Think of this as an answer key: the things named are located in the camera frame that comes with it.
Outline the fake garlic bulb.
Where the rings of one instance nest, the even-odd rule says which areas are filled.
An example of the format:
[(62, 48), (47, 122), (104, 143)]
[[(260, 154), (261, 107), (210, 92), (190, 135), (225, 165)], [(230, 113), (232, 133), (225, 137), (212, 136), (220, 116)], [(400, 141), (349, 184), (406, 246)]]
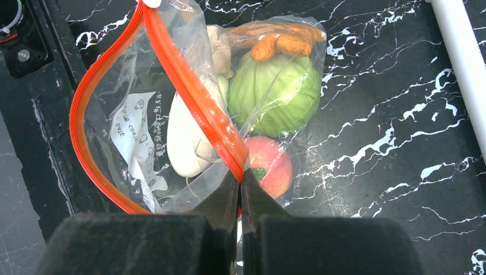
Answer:
[(209, 36), (215, 72), (224, 75), (226, 78), (231, 78), (233, 76), (232, 52), (227, 32), (217, 25), (207, 25), (206, 30)]

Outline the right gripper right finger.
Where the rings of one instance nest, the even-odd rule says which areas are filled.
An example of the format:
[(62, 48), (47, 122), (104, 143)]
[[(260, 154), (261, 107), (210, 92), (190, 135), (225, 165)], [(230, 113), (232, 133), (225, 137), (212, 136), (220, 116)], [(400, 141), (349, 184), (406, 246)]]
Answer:
[(246, 170), (240, 184), (245, 274), (422, 274), (403, 227), (389, 219), (295, 217)]

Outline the clear zip top bag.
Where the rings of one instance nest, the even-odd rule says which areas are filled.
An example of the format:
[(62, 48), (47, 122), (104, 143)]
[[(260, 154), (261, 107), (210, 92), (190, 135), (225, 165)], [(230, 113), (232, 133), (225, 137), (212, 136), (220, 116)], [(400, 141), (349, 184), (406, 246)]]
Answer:
[[(312, 17), (258, 21), (306, 23), (325, 31)], [(251, 170), (245, 140), (265, 135), (239, 127), (227, 109), (230, 80), (251, 49), (230, 43), (233, 76), (217, 74), (207, 25), (196, 1), (138, 1), (125, 31), (77, 87), (69, 117), (76, 156), (95, 186), (128, 213), (189, 211), (227, 174), (241, 181)], [(315, 43), (308, 56), (322, 77), (326, 43)], [(179, 176), (167, 153), (176, 93), (215, 151), (209, 165), (192, 178)], [(265, 136), (284, 147), (293, 177), (299, 169), (297, 140), (305, 127), (278, 138)]]

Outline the fake orange ginger root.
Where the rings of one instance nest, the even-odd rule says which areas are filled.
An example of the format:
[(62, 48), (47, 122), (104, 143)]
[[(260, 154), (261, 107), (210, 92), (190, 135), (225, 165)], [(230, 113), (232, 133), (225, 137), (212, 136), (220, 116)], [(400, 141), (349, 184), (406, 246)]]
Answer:
[(279, 53), (308, 57), (315, 43), (327, 40), (325, 31), (306, 23), (253, 21), (226, 31), (232, 45), (250, 48), (252, 60), (258, 62)]

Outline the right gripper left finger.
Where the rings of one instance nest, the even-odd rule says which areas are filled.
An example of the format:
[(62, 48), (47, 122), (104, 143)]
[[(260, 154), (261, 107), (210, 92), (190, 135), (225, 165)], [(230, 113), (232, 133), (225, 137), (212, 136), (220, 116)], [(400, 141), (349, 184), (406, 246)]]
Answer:
[(182, 214), (83, 213), (49, 240), (37, 274), (233, 274), (239, 185), (227, 174)]

